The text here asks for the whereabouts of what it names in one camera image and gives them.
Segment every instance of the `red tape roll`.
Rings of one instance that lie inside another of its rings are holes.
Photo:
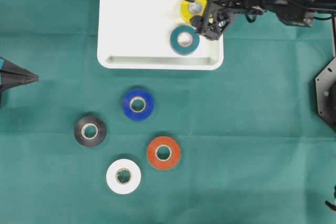
[[[168,159],[162,160],[157,156],[157,151],[161,146],[166,146],[170,150]],[[147,147],[147,158],[153,167],[159,170],[168,170],[173,168],[180,159],[180,147],[170,137],[160,136],[151,141]]]

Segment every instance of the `white tray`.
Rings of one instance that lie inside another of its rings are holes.
[[[170,34],[185,25],[181,0],[100,0],[97,57],[106,68],[214,70],[224,60],[223,37],[181,56]]]

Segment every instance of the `green cloth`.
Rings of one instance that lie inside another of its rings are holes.
[[[336,182],[335,132],[316,113],[314,87],[332,59],[330,22],[307,29],[286,27],[273,13],[255,24],[239,17],[218,70],[111,70],[97,61],[99,0],[0,4],[0,55],[40,76],[3,95],[1,223],[335,221],[324,205]],[[135,13],[134,29],[137,22]],[[121,109],[133,87],[155,97],[144,122]],[[89,112],[108,129],[95,148],[73,134]],[[181,147],[172,170],[147,161],[158,135]],[[106,184],[118,158],[142,171],[132,194]]]

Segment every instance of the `roll of tape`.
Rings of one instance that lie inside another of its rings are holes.
[[[158,157],[158,150],[160,147],[167,147],[170,151],[167,159],[160,159]],[[147,147],[147,158],[149,163],[159,170],[167,170],[173,168],[180,160],[180,147],[170,137],[160,136],[151,141]]]
[[[94,127],[95,133],[93,136],[86,136],[85,130],[90,126]],[[86,147],[94,147],[104,141],[106,126],[99,118],[93,115],[85,116],[76,123],[73,133],[78,143]]]
[[[195,2],[183,0],[181,2],[181,17],[184,21],[190,24],[190,19],[192,19],[192,17],[195,15],[203,15],[206,5],[206,0],[195,0]]]
[[[199,43],[200,36],[195,33],[195,29],[191,26],[178,26],[170,36],[171,47],[179,55],[193,53],[198,48]]]
[[[143,108],[139,111],[133,109],[135,100],[143,102]],[[122,110],[124,114],[133,121],[142,121],[148,118],[154,109],[154,99],[152,95],[144,89],[132,89],[128,91],[122,99]]]
[[[129,180],[120,181],[118,175],[128,171]],[[129,159],[114,161],[106,172],[106,182],[110,189],[117,194],[130,194],[137,189],[141,181],[141,172],[138,165]]]

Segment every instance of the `teal tape roll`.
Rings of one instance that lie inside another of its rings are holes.
[[[194,52],[200,43],[200,36],[190,26],[178,26],[170,36],[170,44],[179,55],[189,55]]]

